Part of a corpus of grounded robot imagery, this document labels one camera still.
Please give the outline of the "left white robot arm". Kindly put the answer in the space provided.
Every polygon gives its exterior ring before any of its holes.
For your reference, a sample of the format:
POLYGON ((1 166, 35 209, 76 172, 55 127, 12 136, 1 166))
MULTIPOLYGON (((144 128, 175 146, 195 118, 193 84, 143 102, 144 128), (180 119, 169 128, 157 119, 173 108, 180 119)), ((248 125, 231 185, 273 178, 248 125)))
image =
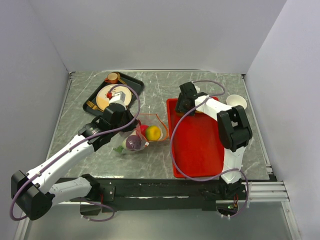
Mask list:
POLYGON ((134 130, 137 117, 123 104, 111 103, 54 156, 27 173, 15 172, 11 176, 10 218, 19 220, 13 214, 15 205, 32 221, 44 216, 51 207, 73 199, 104 208, 100 202, 103 197, 100 183, 90 174, 62 183, 57 181, 79 161, 108 144, 117 133, 134 130))

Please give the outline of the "purple onion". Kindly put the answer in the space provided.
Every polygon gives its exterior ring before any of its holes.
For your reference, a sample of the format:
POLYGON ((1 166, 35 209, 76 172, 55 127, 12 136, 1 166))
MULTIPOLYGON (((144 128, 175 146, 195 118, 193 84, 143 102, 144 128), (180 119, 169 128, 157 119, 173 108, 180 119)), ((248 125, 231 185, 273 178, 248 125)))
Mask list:
POLYGON ((142 140, 138 135, 130 135, 125 140, 125 147, 128 150, 139 150, 142 146, 142 140))

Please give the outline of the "yellow lemon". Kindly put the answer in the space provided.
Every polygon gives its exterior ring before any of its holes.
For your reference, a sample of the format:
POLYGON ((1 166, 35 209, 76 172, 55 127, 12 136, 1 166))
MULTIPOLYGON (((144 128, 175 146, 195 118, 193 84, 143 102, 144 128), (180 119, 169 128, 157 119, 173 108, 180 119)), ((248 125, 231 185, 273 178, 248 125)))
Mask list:
POLYGON ((148 141, 157 141, 162 136, 162 131, 159 127, 151 125, 146 129, 145 137, 148 141))

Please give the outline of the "white radish with leaves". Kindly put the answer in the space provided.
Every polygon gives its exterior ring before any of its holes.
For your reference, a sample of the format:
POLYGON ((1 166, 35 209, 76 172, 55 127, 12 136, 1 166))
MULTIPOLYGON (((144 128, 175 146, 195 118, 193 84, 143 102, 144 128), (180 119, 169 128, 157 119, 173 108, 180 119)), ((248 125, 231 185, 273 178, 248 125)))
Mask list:
POLYGON ((134 152, 136 150, 129 150, 126 148, 126 145, 125 145, 125 141, 126 141, 127 137, 125 138, 119 138, 117 140, 117 142, 115 143, 114 147, 113 147, 113 150, 116 152, 116 153, 119 153, 119 154, 122 154, 122 153, 125 153, 125 152, 128 152, 128 151, 131 151, 131 152, 134 152))

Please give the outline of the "clear zip bag orange zipper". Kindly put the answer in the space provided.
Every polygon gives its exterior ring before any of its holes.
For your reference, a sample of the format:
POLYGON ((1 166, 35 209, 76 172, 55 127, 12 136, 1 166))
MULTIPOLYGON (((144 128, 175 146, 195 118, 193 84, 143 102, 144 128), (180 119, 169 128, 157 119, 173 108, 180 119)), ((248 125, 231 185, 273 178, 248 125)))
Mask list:
POLYGON ((112 140, 112 150, 118 154, 131 154, 144 150, 150 143, 168 138, 167 126, 158 114, 140 113, 133 130, 118 133, 112 140))

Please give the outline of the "red apple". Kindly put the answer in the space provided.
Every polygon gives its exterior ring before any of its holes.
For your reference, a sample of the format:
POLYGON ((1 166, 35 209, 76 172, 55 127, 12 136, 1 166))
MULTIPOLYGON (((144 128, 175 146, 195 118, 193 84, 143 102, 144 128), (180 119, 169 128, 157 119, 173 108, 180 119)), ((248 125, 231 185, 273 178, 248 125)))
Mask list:
POLYGON ((141 132, 142 135, 144 135, 144 136, 146 135, 146 130, 147 130, 148 127, 149 126, 145 125, 145 124, 142 124, 142 125, 139 126, 139 129, 140 129, 140 132, 141 132))

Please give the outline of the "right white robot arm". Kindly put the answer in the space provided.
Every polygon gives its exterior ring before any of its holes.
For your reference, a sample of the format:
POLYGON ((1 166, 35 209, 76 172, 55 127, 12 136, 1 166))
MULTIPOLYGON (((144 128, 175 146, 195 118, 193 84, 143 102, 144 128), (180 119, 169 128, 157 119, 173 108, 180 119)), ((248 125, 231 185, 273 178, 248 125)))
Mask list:
POLYGON ((225 183, 219 186, 219 195, 224 199, 232 198, 236 192, 234 183, 245 178, 241 171, 244 152, 253 137, 253 132, 245 112, 241 105, 229 106, 215 100, 204 92, 197 92, 194 82, 190 81, 179 86, 175 110, 183 116, 177 122, 170 137, 170 155, 172 164, 183 177, 196 181, 205 182, 222 177, 225 183), (222 172, 209 178, 194 178, 184 173, 177 165, 173 153, 173 141, 179 125, 187 116, 193 116, 196 111, 201 112, 217 122, 219 140, 224 149, 222 172))

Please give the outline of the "brown kiwi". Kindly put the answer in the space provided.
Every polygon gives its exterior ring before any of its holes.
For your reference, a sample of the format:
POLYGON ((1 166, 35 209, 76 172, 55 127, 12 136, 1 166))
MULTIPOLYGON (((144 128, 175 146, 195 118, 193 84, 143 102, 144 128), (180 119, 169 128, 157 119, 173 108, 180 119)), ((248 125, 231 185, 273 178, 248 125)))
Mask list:
POLYGON ((182 116, 184 115, 184 114, 181 113, 181 112, 177 112, 176 114, 177 114, 177 116, 179 116, 179 117, 182 117, 182 116))

